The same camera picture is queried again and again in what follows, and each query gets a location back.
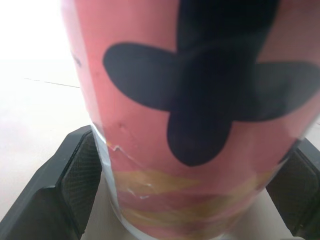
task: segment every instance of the black flower shape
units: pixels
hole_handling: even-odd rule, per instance
[[[232,121],[265,121],[302,106],[320,87],[307,62],[256,64],[277,0],[182,0],[177,52],[136,44],[110,47],[104,67],[130,99],[168,111],[168,145],[187,166],[212,160]]]

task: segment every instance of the yellow stripe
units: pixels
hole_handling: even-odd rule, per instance
[[[222,213],[234,204],[245,199],[249,194],[268,181],[274,171],[269,171],[252,177],[245,183],[234,188],[228,195],[217,196],[212,200],[195,204],[191,207],[173,209],[166,212],[147,212],[125,208],[122,210],[123,216],[131,223],[144,226],[168,227],[183,225],[195,221],[205,220],[216,214]]]
[[[199,180],[172,176],[154,170],[115,171],[113,175],[118,191],[138,195],[169,193],[190,188],[200,183]]]

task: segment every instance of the cylindrical container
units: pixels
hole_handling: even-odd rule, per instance
[[[62,9],[112,204],[139,239],[227,232],[320,111],[318,0]]]

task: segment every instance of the black four-petal shape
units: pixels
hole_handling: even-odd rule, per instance
[[[265,121],[302,106],[320,87],[306,62],[256,58],[272,26],[277,0],[182,0],[177,52],[136,43],[107,49],[103,64],[132,100],[170,112],[168,145],[187,166],[212,160],[232,121]]]

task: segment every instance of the pink cylinder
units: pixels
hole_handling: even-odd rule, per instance
[[[226,233],[320,112],[318,0],[62,11],[111,202],[139,239]]]

